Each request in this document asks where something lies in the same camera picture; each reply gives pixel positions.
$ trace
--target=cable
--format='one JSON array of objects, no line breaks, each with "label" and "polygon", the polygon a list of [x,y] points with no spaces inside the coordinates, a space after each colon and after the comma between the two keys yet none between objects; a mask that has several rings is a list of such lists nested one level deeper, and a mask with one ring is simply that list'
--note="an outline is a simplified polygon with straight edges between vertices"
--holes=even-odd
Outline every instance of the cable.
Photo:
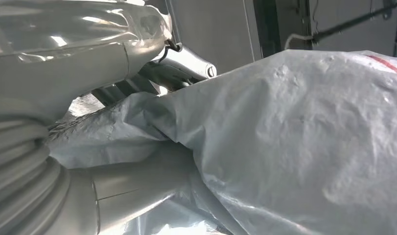
[{"label": "cable", "polygon": [[312,40],[312,36],[302,36],[302,35],[299,35],[299,34],[295,34],[295,33],[292,33],[291,35],[289,35],[289,37],[286,39],[286,43],[285,43],[285,47],[284,47],[284,49],[285,50],[287,50],[287,49],[289,49],[289,45],[290,45],[290,42],[293,40],[293,39],[301,39],[301,40],[304,40],[304,41],[307,41],[307,40]]},{"label": "cable", "polygon": [[314,7],[314,12],[312,14],[312,20],[315,23],[315,29],[316,29],[317,32],[318,32],[318,21],[316,20],[315,15],[316,15],[316,11],[318,10],[318,6],[319,6],[319,0],[316,0],[315,7]]}]

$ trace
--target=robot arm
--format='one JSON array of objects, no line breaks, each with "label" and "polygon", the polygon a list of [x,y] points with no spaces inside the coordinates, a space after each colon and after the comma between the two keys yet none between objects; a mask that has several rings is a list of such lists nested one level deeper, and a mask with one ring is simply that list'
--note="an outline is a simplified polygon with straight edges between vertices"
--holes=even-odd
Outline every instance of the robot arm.
[{"label": "robot arm", "polygon": [[135,75],[170,32],[169,17],[150,6],[0,0],[0,235],[95,235],[187,181],[194,164],[171,149],[67,170],[44,145],[46,126],[75,97]]}]

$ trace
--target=red stripe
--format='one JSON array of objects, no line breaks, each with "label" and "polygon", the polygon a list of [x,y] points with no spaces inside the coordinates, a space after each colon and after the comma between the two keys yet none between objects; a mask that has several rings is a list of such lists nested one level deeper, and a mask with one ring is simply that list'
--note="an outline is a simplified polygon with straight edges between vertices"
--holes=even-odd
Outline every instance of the red stripe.
[{"label": "red stripe", "polygon": [[373,56],[373,55],[367,55],[367,56],[372,58],[372,59],[374,59],[375,61],[378,61],[378,62],[384,64],[385,66],[387,66],[388,68],[390,68],[391,70],[393,70],[394,72],[397,73],[397,67],[392,65],[392,64],[390,64],[390,62],[388,62],[386,60],[383,60],[383,59],[381,59],[380,57],[377,57],[377,56]]}]

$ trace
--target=white plastic bag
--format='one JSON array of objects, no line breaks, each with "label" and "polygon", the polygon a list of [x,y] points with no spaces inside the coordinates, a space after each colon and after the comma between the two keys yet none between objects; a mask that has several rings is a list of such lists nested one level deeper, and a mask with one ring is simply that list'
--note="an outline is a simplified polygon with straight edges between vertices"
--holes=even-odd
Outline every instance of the white plastic bag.
[{"label": "white plastic bag", "polygon": [[[53,145],[79,145],[122,119],[136,127],[131,135],[191,149],[205,184],[250,235],[397,235],[397,59],[287,50],[125,102],[140,98],[131,107],[139,116],[81,123]],[[102,136],[108,152],[114,137]],[[122,141],[127,152],[136,146]]]}]

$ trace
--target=plastic wrap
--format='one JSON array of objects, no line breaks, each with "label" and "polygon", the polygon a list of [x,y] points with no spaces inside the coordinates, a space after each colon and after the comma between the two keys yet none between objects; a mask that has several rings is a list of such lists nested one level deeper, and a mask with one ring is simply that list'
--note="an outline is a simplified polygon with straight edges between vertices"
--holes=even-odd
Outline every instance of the plastic wrap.
[{"label": "plastic wrap", "polygon": [[[148,50],[171,38],[169,16],[131,2],[0,0],[0,56],[17,54],[19,60],[32,63],[109,43]],[[62,50],[43,53],[57,49]]]},{"label": "plastic wrap", "polygon": [[[171,94],[136,94],[123,103],[134,110],[130,117],[112,109],[104,121],[82,122],[52,143],[78,150],[97,135],[98,151],[108,152],[119,139],[126,149],[119,161],[130,161],[127,153],[141,146],[132,139],[180,142],[249,235],[397,235],[395,58],[288,50]],[[131,123],[131,138],[112,134],[120,120]]]}]

